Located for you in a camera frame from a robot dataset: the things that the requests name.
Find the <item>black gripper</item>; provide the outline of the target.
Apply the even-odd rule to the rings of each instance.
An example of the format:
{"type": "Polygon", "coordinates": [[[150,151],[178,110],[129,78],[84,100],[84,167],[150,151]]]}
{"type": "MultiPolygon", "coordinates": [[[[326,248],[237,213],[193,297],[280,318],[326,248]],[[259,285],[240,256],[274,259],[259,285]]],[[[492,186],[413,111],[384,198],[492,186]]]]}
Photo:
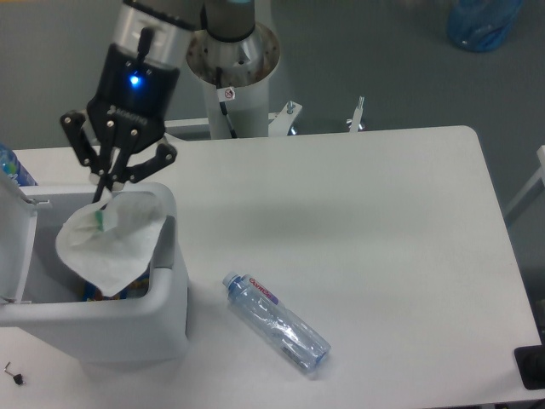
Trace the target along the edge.
{"type": "Polygon", "coordinates": [[[139,61],[136,54],[113,43],[108,49],[95,96],[86,108],[100,143],[99,152],[93,149],[85,133],[84,112],[69,111],[60,117],[60,125],[77,160],[98,177],[93,203],[99,202],[106,190],[122,190],[127,182],[136,184],[175,162],[176,149],[169,143],[159,143],[152,158],[132,166],[128,166],[130,155],[120,151],[109,173],[113,146],[120,147],[132,130],[137,130],[139,135],[134,153],[164,136],[164,116],[179,76],[178,68],[139,61]]]}

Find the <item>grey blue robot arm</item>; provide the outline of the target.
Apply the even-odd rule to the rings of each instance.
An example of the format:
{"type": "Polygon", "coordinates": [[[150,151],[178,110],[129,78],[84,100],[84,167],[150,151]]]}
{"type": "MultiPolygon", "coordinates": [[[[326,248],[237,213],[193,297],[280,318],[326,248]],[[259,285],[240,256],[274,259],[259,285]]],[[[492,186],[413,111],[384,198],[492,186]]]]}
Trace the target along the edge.
{"type": "Polygon", "coordinates": [[[252,1],[125,1],[95,96],[85,110],[60,117],[79,163],[104,192],[137,183],[169,166],[177,151],[164,139],[164,116],[198,17],[205,28],[226,24],[224,43],[255,30],[252,1]]]}

